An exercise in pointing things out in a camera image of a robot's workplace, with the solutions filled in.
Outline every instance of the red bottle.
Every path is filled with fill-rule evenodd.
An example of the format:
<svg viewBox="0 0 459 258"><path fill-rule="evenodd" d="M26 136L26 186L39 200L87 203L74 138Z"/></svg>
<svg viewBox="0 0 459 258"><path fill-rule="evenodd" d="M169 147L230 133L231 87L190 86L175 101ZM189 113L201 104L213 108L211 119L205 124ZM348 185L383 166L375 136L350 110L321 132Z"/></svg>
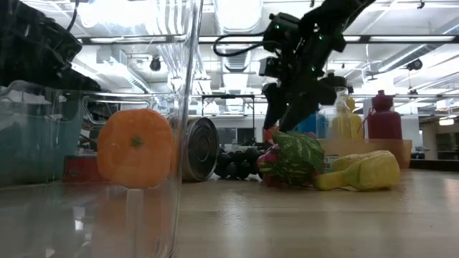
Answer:
<svg viewBox="0 0 459 258"><path fill-rule="evenodd" d="M402 119L400 114L391 111L394 105L392 96L384 94L383 90L372 98L376 112L368 115L368 133L370 139L402 139Z"/></svg>

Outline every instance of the clear plastic container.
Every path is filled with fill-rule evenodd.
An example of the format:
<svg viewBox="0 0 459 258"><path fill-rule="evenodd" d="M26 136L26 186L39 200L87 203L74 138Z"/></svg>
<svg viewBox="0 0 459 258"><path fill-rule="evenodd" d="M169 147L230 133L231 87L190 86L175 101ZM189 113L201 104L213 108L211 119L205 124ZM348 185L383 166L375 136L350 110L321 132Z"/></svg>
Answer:
<svg viewBox="0 0 459 258"><path fill-rule="evenodd" d="M321 106L316 116L317 138L351 138L351 110L346 104L348 90L335 87L333 106Z"/></svg>
<svg viewBox="0 0 459 258"><path fill-rule="evenodd" d="M24 1L62 27L50 20L36 22L42 15L25 9L2 12L13 2L1 2L0 18L14 13L22 23L9 26L20 24L28 34L15 33L0 42L1 257L170 257L176 243L181 139L186 134L202 2L80 1L70 30L74 37L65 34L65 28L75 1ZM42 45L24 39L40 28L49 37L39 43L57 43L42 52ZM0 33L14 32L8 29ZM68 58L55 58L62 54ZM145 57L148 63L136 60ZM156 57L161 58L159 70L153 65L150 72L134 69L149 67ZM165 74L168 82L156 87L159 84L148 77L154 72ZM116 179L93 176L101 172L97 166L68 170L70 161L78 162L74 157L98 162L98 132L113 114L143 108L177 118L169 124L175 151L159 185L128 188ZM144 150L121 158L126 157L139 163L155 158ZM113 158L110 164L116 168L118 161ZM124 171L135 177L138 167Z"/></svg>

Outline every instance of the ceiling light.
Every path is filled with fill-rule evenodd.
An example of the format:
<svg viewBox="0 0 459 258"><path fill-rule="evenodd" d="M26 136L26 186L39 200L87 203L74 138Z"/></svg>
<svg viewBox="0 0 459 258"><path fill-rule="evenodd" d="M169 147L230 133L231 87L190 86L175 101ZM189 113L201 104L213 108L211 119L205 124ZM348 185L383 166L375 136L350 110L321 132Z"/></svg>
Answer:
<svg viewBox="0 0 459 258"><path fill-rule="evenodd" d="M455 36L373 36L370 42L450 42Z"/></svg>
<svg viewBox="0 0 459 258"><path fill-rule="evenodd" d="M454 125L453 119L441 119L438 121L440 125Z"/></svg>
<svg viewBox="0 0 459 258"><path fill-rule="evenodd" d="M360 40L360 36L344 36L346 42L357 42Z"/></svg>
<svg viewBox="0 0 459 258"><path fill-rule="evenodd" d="M122 40L124 40L124 37L92 38L91 42L103 44L103 43L114 43L114 42L122 41Z"/></svg>

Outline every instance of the tin can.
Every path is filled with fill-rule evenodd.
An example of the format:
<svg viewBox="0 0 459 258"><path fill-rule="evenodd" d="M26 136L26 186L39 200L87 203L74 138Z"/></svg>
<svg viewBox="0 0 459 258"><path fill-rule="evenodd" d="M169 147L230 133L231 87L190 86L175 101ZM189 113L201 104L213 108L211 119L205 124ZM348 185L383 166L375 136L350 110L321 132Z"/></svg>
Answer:
<svg viewBox="0 0 459 258"><path fill-rule="evenodd" d="M217 166L219 138L209 118L188 120L182 159L183 180L202 182L210 178Z"/></svg>

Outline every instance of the wooden table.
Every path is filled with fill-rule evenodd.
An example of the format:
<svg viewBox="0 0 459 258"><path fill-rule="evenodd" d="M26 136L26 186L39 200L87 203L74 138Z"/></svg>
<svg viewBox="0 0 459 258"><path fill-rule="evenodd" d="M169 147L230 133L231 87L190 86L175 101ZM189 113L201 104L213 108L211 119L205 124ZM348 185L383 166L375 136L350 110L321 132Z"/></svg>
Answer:
<svg viewBox="0 0 459 258"><path fill-rule="evenodd" d="M459 257L459 173L404 171L370 193L185 184L175 257Z"/></svg>

